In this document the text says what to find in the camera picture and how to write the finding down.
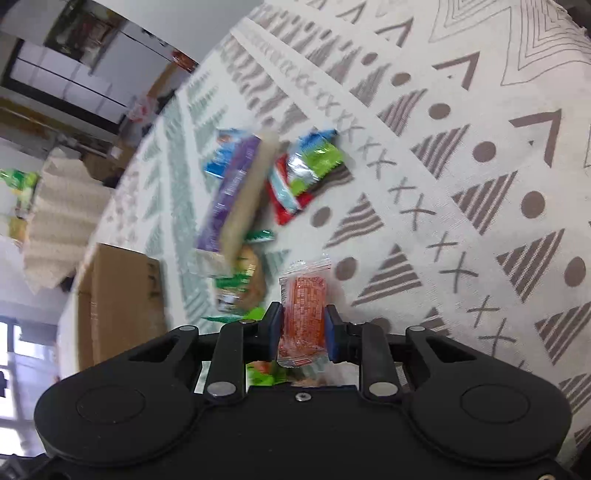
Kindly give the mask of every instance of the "red snack bag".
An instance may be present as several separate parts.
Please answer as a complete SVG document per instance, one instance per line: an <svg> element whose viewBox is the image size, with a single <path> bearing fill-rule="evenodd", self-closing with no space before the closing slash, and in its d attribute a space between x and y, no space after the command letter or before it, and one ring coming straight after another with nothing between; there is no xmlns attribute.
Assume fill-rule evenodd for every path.
<svg viewBox="0 0 591 480"><path fill-rule="evenodd" d="M298 262L284 273L281 301L284 309L283 329L279 340L277 362L282 367L301 367L325 352L324 307L330 259Z"/></svg>

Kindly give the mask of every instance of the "food wrapper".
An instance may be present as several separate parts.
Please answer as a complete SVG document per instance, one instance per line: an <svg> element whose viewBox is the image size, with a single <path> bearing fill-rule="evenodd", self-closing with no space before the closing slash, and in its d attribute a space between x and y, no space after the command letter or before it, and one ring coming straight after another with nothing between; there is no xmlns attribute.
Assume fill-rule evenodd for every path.
<svg viewBox="0 0 591 480"><path fill-rule="evenodd" d="M280 142L263 131L237 146L195 240L200 269L211 277L231 277L236 259L261 201Z"/></svg>
<svg viewBox="0 0 591 480"><path fill-rule="evenodd" d="M244 245L238 255L236 274L214 280L217 310L223 315L243 315L262 302L267 292L261 261Z"/></svg>
<svg viewBox="0 0 591 480"><path fill-rule="evenodd" d="M330 259L297 262L280 277L283 329L277 362L282 367L309 365L324 347L324 307Z"/></svg>
<svg viewBox="0 0 591 480"><path fill-rule="evenodd" d="M236 146L250 135L245 130L236 128L220 129L217 131L217 143L220 145L216 150L214 157L205 165L205 172L222 179L226 173L226 168L234 155Z"/></svg>
<svg viewBox="0 0 591 480"><path fill-rule="evenodd" d="M335 136L336 130L312 131L292 145L286 161L287 185L292 195L305 192L343 163L343 155L331 143ZM279 197L278 200L290 211Z"/></svg>

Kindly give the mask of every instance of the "metal bolt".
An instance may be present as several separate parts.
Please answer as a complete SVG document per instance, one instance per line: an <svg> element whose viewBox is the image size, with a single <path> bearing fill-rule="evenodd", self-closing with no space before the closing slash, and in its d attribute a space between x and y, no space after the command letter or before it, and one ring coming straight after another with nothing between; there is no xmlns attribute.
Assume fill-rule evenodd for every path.
<svg viewBox="0 0 591 480"><path fill-rule="evenodd" d="M295 394L295 399L297 401L308 401L312 399L312 395L310 395L309 393L306 392L300 392Z"/></svg>
<svg viewBox="0 0 591 480"><path fill-rule="evenodd" d="M227 397L232 395L236 391L236 385L230 382L214 382L209 384L207 392L212 397Z"/></svg>
<svg viewBox="0 0 591 480"><path fill-rule="evenodd" d="M376 397L390 397L398 393L398 387L390 382L376 382L369 386L369 392Z"/></svg>

